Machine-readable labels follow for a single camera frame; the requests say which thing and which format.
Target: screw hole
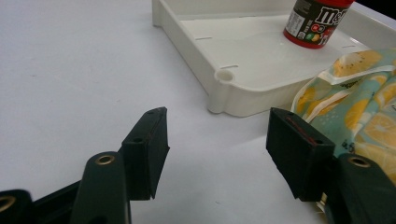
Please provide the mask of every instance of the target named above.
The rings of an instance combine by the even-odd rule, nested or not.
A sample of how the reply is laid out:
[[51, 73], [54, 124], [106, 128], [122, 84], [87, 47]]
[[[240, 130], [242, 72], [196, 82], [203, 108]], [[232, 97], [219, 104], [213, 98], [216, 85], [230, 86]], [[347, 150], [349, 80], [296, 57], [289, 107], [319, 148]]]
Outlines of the screw hole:
[[220, 70], [216, 73], [216, 77], [222, 82], [231, 82], [233, 80], [233, 73], [227, 70]]
[[98, 159], [96, 159], [96, 164], [98, 165], [107, 165], [110, 164], [111, 162], [113, 162], [116, 158], [114, 156], [111, 155], [105, 155], [105, 156], [101, 156]]
[[0, 197], [0, 213], [6, 211], [16, 201], [14, 196], [6, 195]]
[[371, 166], [369, 162], [358, 157], [351, 157], [348, 159], [348, 161], [356, 166], [363, 168], [369, 168]]

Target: black plastic part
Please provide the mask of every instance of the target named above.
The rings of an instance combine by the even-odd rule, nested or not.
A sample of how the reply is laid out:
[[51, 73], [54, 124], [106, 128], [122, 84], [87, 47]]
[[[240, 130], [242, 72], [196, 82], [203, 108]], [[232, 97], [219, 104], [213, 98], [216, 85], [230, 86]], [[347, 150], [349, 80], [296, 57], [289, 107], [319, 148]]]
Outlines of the black plastic part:
[[[128, 186], [126, 189], [127, 199], [131, 201], [149, 200], [150, 196], [152, 198], [155, 196], [169, 151], [166, 111], [166, 107], [158, 107], [147, 111], [122, 142], [119, 153], [123, 157], [125, 183]], [[0, 212], [0, 224], [18, 223], [5, 222], [4, 220], [8, 220], [5, 218], [9, 218], [6, 215], [17, 217], [18, 220], [23, 220], [22, 223], [68, 224], [74, 209], [79, 185], [80, 181], [59, 189], [33, 202], [33, 205], [30, 196], [30, 201], [23, 198], [18, 204], [29, 202], [26, 206], [21, 205], [18, 207], [20, 209], [17, 210], [13, 208], [12, 212], [9, 212], [11, 210], [7, 210], [7, 213]], [[5, 203], [5, 200], [0, 199], [0, 208], [3, 203]], [[31, 207], [30, 210], [24, 210], [25, 207], [28, 207], [27, 205]]]
[[79, 181], [34, 202], [34, 213], [40, 224], [68, 224], [77, 196]]
[[0, 192], [0, 223], [35, 223], [32, 207], [29, 192], [23, 189], [2, 191]]
[[288, 110], [270, 110], [266, 148], [294, 198], [318, 202], [332, 160], [334, 143]]
[[343, 154], [332, 177], [338, 188], [327, 192], [330, 223], [396, 224], [396, 188], [374, 161]]
[[146, 112], [122, 142], [129, 200], [155, 198], [169, 151], [166, 108]]
[[123, 159], [118, 152], [91, 157], [80, 181], [70, 224], [131, 223]]

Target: crumpled bag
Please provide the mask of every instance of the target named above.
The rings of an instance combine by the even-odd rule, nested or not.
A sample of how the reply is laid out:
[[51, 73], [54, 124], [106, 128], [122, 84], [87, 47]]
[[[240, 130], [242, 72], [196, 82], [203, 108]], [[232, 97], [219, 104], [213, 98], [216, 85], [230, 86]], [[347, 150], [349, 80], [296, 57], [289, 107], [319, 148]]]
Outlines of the crumpled bag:
[[300, 89], [291, 112], [335, 143], [334, 156], [369, 158], [396, 186], [396, 48], [338, 58]]

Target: m&m's container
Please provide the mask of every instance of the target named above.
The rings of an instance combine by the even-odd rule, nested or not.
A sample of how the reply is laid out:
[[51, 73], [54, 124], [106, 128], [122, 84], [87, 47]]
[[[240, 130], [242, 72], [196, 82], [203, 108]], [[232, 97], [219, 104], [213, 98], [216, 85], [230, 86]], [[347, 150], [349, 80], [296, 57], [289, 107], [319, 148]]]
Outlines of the m&m's container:
[[283, 35], [309, 49], [325, 46], [354, 0], [297, 0]]

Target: small hole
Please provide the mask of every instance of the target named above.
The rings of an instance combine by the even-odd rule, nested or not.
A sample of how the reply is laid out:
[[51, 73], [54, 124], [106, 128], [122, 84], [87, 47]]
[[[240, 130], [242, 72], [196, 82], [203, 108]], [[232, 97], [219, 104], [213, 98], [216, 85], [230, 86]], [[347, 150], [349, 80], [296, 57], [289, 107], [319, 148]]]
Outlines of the small hole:
[[111, 162], [113, 162], [116, 158], [114, 158], [114, 156], [111, 155], [105, 155], [105, 156], [101, 156], [98, 159], [96, 159], [96, 164], [98, 165], [107, 165], [110, 164]]
[[107, 218], [104, 216], [94, 217], [88, 224], [107, 224]]
[[0, 213], [6, 211], [16, 201], [14, 196], [3, 196], [0, 197]]
[[134, 140], [133, 140], [135, 143], [141, 143], [141, 142], [143, 142], [143, 139], [142, 138], [134, 138]]
[[358, 157], [351, 157], [348, 159], [349, 162], [351, 162], [352, 164], [359, 166], [359, 167], [363, 167], [363, 168], [368, 168], [370, 167], [370, 163], [368, 163], [367, 161], [365, 161], [364, 159], [358, 158]]
[[233, 73], [227, 70], [221, 70], [216, 73], [217, 78], [219, 81], [229, 82], [233, 80]]

